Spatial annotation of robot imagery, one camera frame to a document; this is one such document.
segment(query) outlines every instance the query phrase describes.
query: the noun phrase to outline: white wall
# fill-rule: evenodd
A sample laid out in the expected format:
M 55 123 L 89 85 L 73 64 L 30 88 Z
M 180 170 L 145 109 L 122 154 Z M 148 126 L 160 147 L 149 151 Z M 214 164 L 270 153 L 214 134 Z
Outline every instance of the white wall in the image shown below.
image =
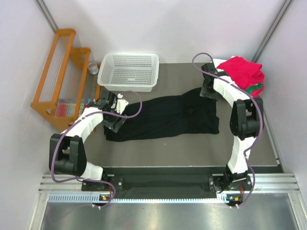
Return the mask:
M 59 28 L 76 29 L 96 61 L 109 52 L 151 52 L 161 63 L 191 62 L 199 52 L 251 59 L 282 2 L 45 0 Z
M 307 1 L 295 0 L 259 63 L 265 110 L 281 157 L 307 203 Z
M 54 132 L 30 108 L 53 32 L 33 0 L 0 5 L 0 229 L 23 230 Z

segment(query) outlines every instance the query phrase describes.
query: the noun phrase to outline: black pants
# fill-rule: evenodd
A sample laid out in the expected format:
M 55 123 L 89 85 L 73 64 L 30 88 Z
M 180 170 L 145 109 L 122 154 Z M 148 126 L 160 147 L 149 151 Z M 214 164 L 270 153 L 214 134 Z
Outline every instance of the black pants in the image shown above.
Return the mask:
M 181 96 L 159 97 L 143 102 L 135 118 L 127 119 L 117 133 L 105 128 L 111 141 L 174 137 L 183 133 L 219 133 L 216 100 L 200 97 L 200 88 Z M 138 112 L 140 103 L 127 106 L 124 114 Z

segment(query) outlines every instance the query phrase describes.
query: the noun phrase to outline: wooden rack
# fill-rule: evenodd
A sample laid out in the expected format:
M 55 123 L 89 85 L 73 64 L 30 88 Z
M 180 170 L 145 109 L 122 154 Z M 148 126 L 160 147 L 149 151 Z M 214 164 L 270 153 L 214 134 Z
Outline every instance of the wooden rack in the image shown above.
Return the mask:
M 83 90 L 91 50 L 73 46 L 75 35 L 73 29 L 56 31 L 31 103 L 31 107 L 60 132 L 78 118 L 84 100 L 89 100 L 84 99 Z M 92 99 L 97 99 L 100 86 L 93 84 L 96 89 Z

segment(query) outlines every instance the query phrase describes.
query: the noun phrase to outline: black cloth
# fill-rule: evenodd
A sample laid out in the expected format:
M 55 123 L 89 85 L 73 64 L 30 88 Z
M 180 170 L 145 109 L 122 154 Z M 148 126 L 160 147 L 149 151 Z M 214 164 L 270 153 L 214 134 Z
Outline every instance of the black cloth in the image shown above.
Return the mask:
M 159 97 L 143 102 L 140 114 L 127 119 L 117 133 L 107 127 L 105 136 L 111 141 L 174 137 L 183 133 L 219 133 L 216 100 L 200 97 L 200 88 L 181 96 Z M 130 104 L 124 114 L 133 115 L 140 103 Z

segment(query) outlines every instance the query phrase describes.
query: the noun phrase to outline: white laundry basket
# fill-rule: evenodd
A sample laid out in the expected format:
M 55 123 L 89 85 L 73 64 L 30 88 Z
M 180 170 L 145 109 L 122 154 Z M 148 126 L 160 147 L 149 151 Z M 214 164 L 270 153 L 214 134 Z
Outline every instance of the white laundry basket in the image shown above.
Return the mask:
M 109 91 L 150 92 L 157 84 L 158 73 L 157 54 L 107 54 L 97 82 Z

